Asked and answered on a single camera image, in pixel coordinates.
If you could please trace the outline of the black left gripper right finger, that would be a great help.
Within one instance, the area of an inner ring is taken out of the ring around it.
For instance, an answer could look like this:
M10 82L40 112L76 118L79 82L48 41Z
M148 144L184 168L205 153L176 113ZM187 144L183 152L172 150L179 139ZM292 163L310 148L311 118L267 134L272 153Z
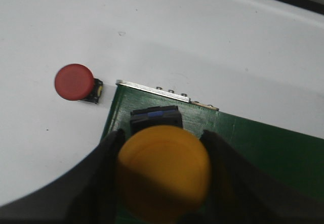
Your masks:
M200 137L211 166L209 223L323 223L323 202L262 172L217 133Z

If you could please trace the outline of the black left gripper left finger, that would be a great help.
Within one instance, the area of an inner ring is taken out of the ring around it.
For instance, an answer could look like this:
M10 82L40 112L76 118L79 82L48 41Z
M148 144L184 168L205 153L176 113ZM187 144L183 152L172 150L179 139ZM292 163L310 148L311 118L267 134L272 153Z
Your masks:
M115 167L124 143L122 129L110 132L67 173L1 206L1 223L115 223Z

